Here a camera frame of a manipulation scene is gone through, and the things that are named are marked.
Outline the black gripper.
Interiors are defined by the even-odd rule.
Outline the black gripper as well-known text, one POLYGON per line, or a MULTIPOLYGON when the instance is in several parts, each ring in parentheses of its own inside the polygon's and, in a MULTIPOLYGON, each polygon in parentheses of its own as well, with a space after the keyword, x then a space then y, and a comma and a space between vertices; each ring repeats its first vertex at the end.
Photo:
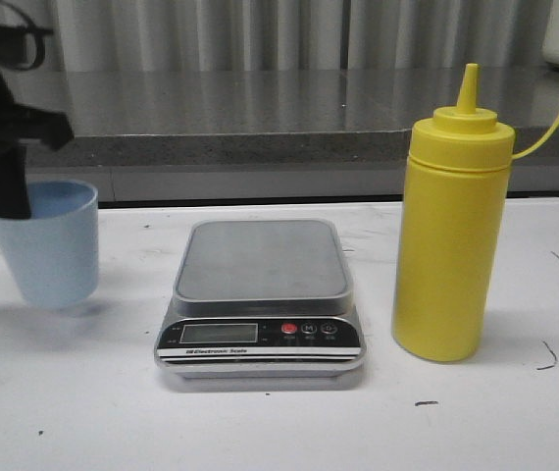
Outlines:
POLYGON ((2 69, 27 72, 45 57, 44 38, 53 30, 41 26, 0 25, 0 218, 31 217, 25 181, 25 144, 52 151, 74 139, 66 114, 26 106, 16 101, 2 69))

